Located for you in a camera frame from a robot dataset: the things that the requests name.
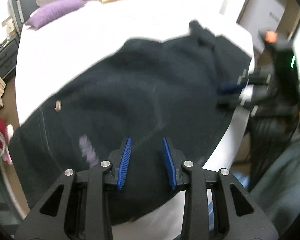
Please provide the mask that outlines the black pants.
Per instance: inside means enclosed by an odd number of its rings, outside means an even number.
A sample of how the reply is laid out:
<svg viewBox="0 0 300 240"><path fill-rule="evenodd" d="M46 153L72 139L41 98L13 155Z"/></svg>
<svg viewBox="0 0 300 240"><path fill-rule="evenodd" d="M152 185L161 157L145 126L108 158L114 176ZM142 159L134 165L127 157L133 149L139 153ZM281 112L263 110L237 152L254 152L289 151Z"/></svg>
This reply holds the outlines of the black pants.
<svg viewBox="0 0 300 240"><path fill-rule="evenodd" d="M87 170L132 141L127 179L109 194L111 222L122 224L176 194L168 183L162 140L202 164L233 112L217 107L218 87L236 82L251 61L198 22L166 42L132 39L47 99L17 129L10 153L29 207L66 169Z"/></svg>

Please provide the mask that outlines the white bed mattress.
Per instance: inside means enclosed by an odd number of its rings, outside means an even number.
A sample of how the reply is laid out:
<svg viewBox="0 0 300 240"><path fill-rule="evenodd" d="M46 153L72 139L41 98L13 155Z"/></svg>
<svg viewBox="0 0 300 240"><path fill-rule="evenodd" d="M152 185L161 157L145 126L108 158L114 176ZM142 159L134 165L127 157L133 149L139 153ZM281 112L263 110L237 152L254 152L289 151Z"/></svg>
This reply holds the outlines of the white bed mattress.
<svg viewBox="0 0 300 240"><path fill-rule="evenodd" d="M127 41L166 42L187 36L192 21L243 50L251 58L245 70L252 70L255 64L251 35L210 7L206 0L124 0L106 4L94 0L38 30L25 27L17 59L20 127L47 99L93 65L114 55ZM232 114L227 130L210 155L216 157L216 167L229 165L246 119L245 113L238 117ZM113 224L114 237L174 239L181 232L183 207L184 193L176 192L143 217Z"/></svg>

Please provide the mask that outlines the dark nightstand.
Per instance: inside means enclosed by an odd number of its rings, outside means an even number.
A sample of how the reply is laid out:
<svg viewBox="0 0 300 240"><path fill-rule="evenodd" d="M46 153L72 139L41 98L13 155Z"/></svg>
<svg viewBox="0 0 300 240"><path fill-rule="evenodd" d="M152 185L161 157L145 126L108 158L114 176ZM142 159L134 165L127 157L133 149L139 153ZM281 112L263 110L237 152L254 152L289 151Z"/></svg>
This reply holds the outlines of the dark nightstand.
<svg viewBox="0 0 300 240"><path fill-rule="evenodd" d="M20 37L15 34L0 48L0 77L3 80L16 68L19 42Z"/></svg>

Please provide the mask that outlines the purple cushion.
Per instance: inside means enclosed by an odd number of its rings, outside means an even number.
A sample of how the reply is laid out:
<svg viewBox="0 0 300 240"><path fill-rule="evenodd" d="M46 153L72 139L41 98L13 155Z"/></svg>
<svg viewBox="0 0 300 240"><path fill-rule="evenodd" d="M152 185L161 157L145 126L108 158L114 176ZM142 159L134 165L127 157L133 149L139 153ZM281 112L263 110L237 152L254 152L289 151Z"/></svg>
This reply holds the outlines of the purple cushion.
<svg viewBox="0 0 300 240"><path fill-rule="evenodd" d="M86 3L85 0L57 0L51 2L34 11L24 24L34 29L40 29L50 22L80 9Z"/></svg>

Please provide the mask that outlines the dark grey headboard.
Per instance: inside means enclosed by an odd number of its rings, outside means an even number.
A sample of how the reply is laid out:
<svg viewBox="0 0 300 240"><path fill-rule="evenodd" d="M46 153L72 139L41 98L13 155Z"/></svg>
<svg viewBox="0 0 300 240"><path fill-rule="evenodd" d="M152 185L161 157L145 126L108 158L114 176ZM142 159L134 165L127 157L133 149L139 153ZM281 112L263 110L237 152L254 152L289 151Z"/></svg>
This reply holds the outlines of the dark grey headboard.
<svg viewBox="0 0 300 240"><path fill-rule="evenodd" d="M24 23L38 8L36 0L8 0L8 10L19 36L21 36Z"/></svg>

